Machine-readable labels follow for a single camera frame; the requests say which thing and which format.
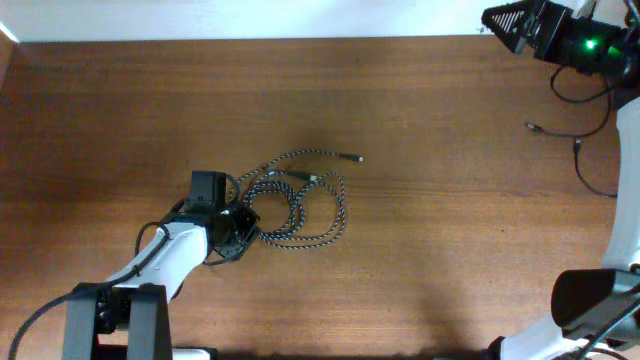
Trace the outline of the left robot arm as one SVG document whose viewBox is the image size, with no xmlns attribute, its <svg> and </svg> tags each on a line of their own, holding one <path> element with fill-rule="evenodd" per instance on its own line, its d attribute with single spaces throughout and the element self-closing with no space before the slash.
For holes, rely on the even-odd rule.
<svg viewBox="0 0 640 360">
<path fill-rule="evenodd" d="M 155 223 L 149 244 L 102 284 L 81 283 L 68 302 L 65 359 L 214 359 L 208 347 L 172 344 L 168 304 L 185 279 L 216 253 L 238 260 L 255 240 L 258 217 L 227 196 L 235 179 L 195 171 L 187 198 Z"/>
</svg>

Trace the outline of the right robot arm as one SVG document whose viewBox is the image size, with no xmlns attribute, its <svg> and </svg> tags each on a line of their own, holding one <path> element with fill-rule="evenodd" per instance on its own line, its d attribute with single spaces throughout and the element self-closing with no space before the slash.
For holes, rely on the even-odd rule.
<svg viewBox="0 0 640 360">
<path fill-rule="evenodd" d="M 615 218 L 601 264 L 562 272 L 550 311 L 525 330 L 498 337 L 484 359 L 622 358 L 639 344 L 639 4 L 636 1 L 515 1 L 481 16 L 513 54 L 530 47 L 558 71 L 604 82 L 604 118 L 619 139 Z"/>
</svg>

